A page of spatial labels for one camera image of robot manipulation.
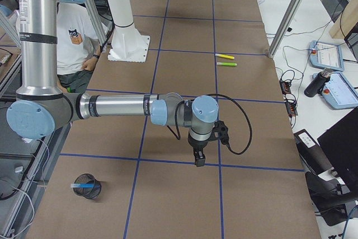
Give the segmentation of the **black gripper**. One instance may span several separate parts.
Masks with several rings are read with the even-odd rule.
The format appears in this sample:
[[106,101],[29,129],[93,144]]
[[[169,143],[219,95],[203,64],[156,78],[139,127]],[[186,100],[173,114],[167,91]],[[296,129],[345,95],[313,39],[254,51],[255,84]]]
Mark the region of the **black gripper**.
[[205,165],[205,154],[204,148],[208,144],[208,140],[196,140],[192,137],[188,137],[188,142],[190,146],[193,148],[193,154],[195,158],[195,165],[196,167],[204,166]]

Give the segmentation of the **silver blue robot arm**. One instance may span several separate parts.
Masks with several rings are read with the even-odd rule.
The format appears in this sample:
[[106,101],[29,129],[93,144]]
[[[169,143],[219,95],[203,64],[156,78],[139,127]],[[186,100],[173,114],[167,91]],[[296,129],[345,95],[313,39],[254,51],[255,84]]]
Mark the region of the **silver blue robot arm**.
[[[56,16],[59,0],[19,0],[22,86],[7,110],[18,135],[40,139],[76,120],[100,116],[149,116],[153,124],[185,127],[195,165],[205,163],[204,147],[221,139],[219,106],[210,96],[184,100],[179,94],[90,96],[64,93],[57,85]],[[83,3],[85,0],[66,0]]]

